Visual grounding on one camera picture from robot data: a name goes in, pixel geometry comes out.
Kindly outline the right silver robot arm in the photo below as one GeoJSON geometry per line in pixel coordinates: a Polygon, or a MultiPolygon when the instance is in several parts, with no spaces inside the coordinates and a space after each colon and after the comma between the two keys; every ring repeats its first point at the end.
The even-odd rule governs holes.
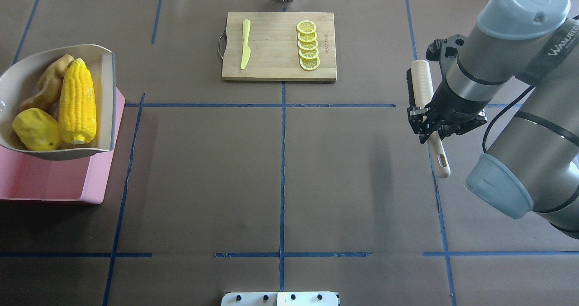
{"type": "Polygon", "coordinates": [[[570,0],[489,0],[469,36],[435,40],[407,71],[408,123],[441,141],[482,125],[465,186],[512,219],[529,212],[578,238],[578,18],[570,0]]]}

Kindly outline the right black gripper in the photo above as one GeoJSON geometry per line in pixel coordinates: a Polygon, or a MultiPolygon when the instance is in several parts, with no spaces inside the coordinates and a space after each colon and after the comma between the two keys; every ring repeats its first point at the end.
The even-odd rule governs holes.
{"type": "Polygon", "coordinates": [[[488,122],[484,111],[485,102],[467,102],[450,89],[445,79],[451,64],[458,61],[458,54],[465,44],[466,36],[454,35],[446,39],[436,39],[428,47],[426,58],[440,64],[443,77],[432,100],[427,105],[427,123],[437,131],[441,139],[453,134],[463,135],[488,122]]]}

